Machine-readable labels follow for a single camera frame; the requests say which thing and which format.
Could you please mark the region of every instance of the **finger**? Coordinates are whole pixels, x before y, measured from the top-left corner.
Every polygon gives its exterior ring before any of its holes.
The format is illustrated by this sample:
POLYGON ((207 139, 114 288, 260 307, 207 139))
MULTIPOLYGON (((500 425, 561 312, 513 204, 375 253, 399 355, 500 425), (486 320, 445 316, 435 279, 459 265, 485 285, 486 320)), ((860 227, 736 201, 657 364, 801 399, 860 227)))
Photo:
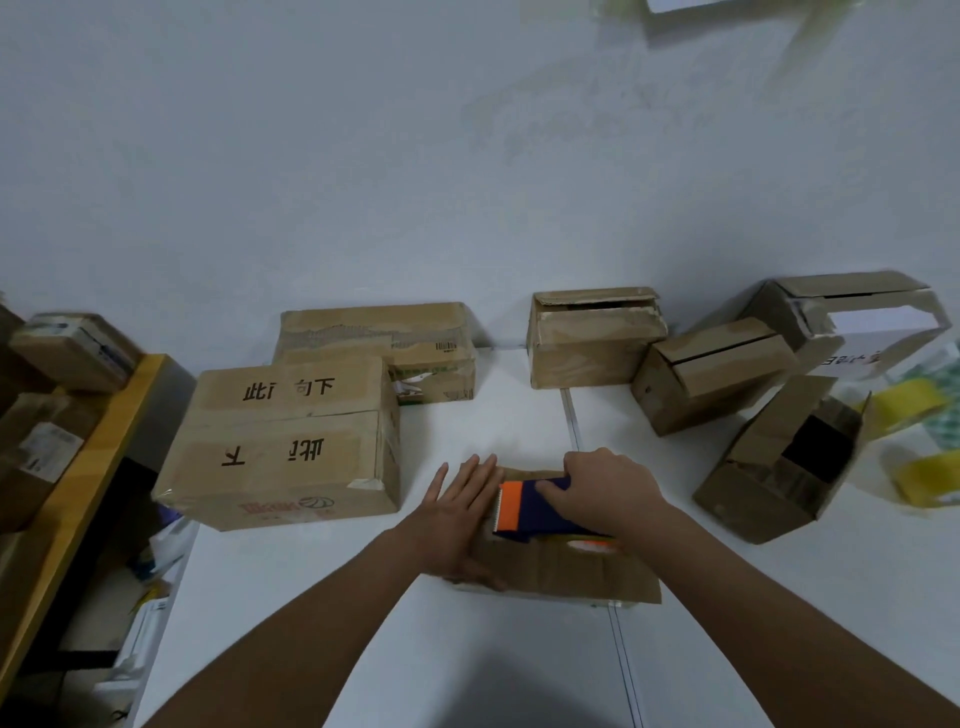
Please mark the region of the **finger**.
POLYGON ((503 468, 494 469, 490 477, 487 478, 487 483, 484 485, 483 490, 477 494, 477 497, 473 499, 473 503, 469 505, 469 512, 471 515, 476 516, 478 522, 484 517, 487 511, 490 510, 490 504, 493 503, 496 494, 500 492, 500 483, 502 482, 503 468))
POLYGON ((453 500, 457 495, 464 489, 464 485, 469 480, 470 476, 473 474, 473 471, 477 467, 477 463, 480 462, 480 456, 477 454, 471 455, 467 458, 466 463, 460 465, 460 471, 457 472, 457 476, 453 478, 453 482, 450 483, 444 494, 440 496, 441 502, 446 502, 448 500, 453 500))
POLYGON ((564 514, 564 506, 566 503, 565 490, 558 488, 549 480, 538 480, 534 483, 534 488, 537 489, 537 492, 543 496, 546 502, 553 506, 553 509, 557 511, 557 513, 561 516, 564 514))
POLYGON ((433 480, 430 481, 430 485, 426 489, 426 495, 423 496, 424 503, 433 503, 437 500, 437 496, 440 494, 440 489, 444 486, 444 479, 449 470, 450 466, 446 463, 443 463, 437 469, 437 474, 433 476, 433 480))
POLYGON ((487 485, 487 481, 493 474, 494 468, 496 468, 496 455, 491 454, 490 457, 484 460, 482 466, 473 471, 473 475, 470 476, 470 480, 467 481, 467 485, 464 486, 463 493, 461 493, 458 498, 467 508, 473 503, 477 494, 487 485))
POLYGON ((482 584, 489 589, 493 589, 495 592, 507 591, 507 582, 490 571, 490 569, 485 567, 483 564, 478 561, 474 561, 473 559, 466 559, 464 561, 463 565, 460 567, 460 573, 458 575, 465 581, 473 582, 474 584, 482 584))

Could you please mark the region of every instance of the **left arm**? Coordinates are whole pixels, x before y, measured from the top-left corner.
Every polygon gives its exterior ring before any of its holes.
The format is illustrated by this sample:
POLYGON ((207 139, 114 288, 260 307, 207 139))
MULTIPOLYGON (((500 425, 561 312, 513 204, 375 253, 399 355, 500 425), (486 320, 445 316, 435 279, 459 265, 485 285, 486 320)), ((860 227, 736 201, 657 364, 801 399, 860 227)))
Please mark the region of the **left arm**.
POLYGON ((257 625, 184 685, 145 728, 321 725, 380 624, 421 573, 498 580, 467 556, 503 479, 474 455, 440 495, 447 466, 423 503, 353 559, 257 625))

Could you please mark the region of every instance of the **left hand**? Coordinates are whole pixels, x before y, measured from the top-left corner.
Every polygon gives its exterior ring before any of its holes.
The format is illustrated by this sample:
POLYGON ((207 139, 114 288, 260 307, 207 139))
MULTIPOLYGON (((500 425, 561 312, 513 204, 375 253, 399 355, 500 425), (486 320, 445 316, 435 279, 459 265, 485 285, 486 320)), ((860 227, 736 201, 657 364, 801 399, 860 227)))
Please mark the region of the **left hand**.
POLYGON ((421 573, 472 581, 502 592, 507 588, 503 580, 468 556, 470 540, 503 482, 496 455, 479 463, 479 456, 470 457, 441 495, 448 471, 443 463, 423 502, 394 531, 412 549, 421 573))

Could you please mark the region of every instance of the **right arm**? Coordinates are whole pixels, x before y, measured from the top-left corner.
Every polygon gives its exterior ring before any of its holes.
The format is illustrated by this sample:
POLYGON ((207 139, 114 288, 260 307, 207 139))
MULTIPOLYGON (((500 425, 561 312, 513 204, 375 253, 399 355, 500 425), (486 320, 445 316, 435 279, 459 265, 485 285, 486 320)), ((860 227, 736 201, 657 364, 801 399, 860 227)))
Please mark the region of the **right arm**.
POLYGON ((960 725, 960 709, 770 579, 667 503, 646 468, 571 452, 568 490, 538 483, 565 518, 614 536, 676 595, 777 728, 960 725))

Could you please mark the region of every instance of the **forearm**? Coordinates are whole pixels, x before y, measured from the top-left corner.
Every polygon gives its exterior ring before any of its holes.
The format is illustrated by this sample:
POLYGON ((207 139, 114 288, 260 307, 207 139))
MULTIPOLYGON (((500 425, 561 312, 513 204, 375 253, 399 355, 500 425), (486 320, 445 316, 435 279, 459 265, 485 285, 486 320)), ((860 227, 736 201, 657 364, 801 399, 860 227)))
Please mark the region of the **forearm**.
POLYGON ((663 505, 624 541, 730 660, 778 728, 960 724, 960 710, 663 505))
POLYGON ((148 728, 323 724, 419 571, 408 545, 384 532, 204 668, 148 728))

